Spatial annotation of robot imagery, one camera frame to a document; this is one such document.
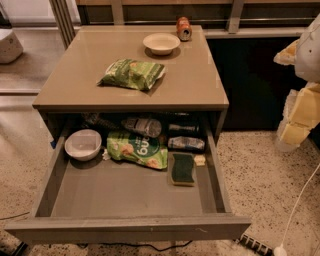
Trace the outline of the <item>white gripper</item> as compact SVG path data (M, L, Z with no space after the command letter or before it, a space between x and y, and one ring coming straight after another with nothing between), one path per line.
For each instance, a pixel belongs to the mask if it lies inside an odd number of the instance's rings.
M300 91L289 92L278 126L276 146L280 151L290 152L320 123L320 13L299 40L278 52L273 61L280 65L295 64L295 74L308 81Z

